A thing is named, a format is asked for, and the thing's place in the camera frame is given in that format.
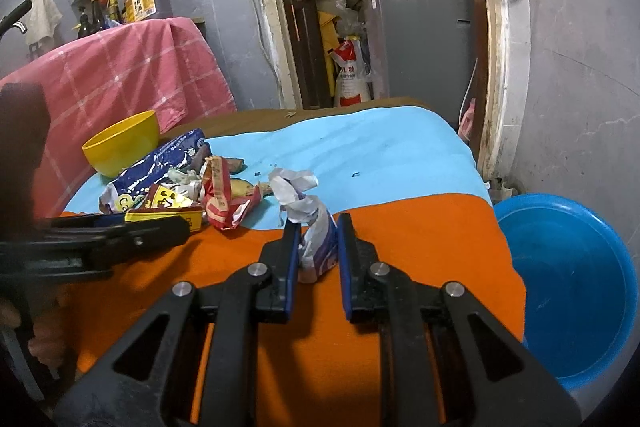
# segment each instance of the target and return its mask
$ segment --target brown wooden door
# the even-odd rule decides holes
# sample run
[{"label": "brown wooden door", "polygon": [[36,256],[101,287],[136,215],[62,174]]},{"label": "brown wooden door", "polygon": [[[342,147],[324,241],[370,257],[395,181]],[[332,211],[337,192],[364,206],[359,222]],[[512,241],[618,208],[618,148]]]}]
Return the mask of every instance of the brown wooden door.
[{"label": "brown wooden door", "polygon": [[316,2],[283,1],[303,108],[331,107]]}]

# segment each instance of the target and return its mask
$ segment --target purple and white wrapper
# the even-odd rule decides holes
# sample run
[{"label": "purple and white wrapper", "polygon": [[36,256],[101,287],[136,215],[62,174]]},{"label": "purple and white wrapper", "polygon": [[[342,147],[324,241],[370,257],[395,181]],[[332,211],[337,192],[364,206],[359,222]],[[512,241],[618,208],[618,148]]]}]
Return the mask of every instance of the purple and white wrapper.
[{"label": "purple and white wrapper", "polygon": [[276,168],[269,182],[280,210],[294,223],[309,225],[298,247],[300,270],[298,280],[312,283],[332,269],[338,258],[338,229],[334,217],[317,196],[304,194],[318,187],[318,178],[311,171],[289,171]]}]

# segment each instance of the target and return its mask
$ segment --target light blue cloth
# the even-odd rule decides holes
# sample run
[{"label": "light blue cloth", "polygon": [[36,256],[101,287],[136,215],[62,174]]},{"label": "light blue cloth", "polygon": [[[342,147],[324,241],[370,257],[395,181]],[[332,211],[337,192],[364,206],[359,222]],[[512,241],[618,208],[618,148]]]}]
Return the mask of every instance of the light blue cloth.
[{"label": "light blue cloth", "polygon": [[[268,181],[274,167],[310,170],[316,194],[331,213],[432,194],[471,194],[491,204],[469,148],[437,114],[420,107],[374,108],[306,120],[284,129],[207,139],[213,154],[244,158],[239,178]],[[98,212],[108,180],[95,174],[66,206]],[[279,229],[277,201],[268,196],[242,222]]]}]

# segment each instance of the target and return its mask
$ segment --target pink towel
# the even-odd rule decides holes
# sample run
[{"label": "pink towel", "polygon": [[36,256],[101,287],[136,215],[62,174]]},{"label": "pink towel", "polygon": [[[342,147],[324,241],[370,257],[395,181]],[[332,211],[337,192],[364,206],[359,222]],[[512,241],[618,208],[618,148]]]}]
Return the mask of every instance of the pink towel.
[{"label": "pink towel", "polygon": [[185,18],[127,24],[70,42],[0,87],[7,82],[41,83],[49,106],[51,127],[34,182],[37,216],[58,215],[94,174],[82,145],[117,121],[154,109],[165,132],[236,111],[216,58]]}]

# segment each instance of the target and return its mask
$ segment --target metal bolt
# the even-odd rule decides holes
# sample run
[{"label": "metal bolt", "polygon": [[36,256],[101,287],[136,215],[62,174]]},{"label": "metal bolt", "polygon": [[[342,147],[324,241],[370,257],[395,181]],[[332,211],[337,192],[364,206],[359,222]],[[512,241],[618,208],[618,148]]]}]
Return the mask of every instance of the metal bolt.
[{"label": "metal bolt", "polygon": [[249,272],[249,275],[260,277],[260,275],[267,273],[267,265],[265,263],[253,263],[250,264],[246,270]]},{"label": "metal bolt", "polygon": [[178,297],[184,297],[185,295],[189,295],[192,289],[193,286],[191,286],[191,283],[188,283],[187,281],[180,281],[174,284],[171,291]]},{"label": "metal bolt", "polygon": [[446,291],[451,297],[460,297],[465,292],[465,287],[459,282],[448,282],[446,286],[444,286],[444,291]]},{"label": "metal bolt", "polygon": [[369,266],[369,271],[376,277],[384,277],[389,273],[389,265],[387,263],[373,263]]}]

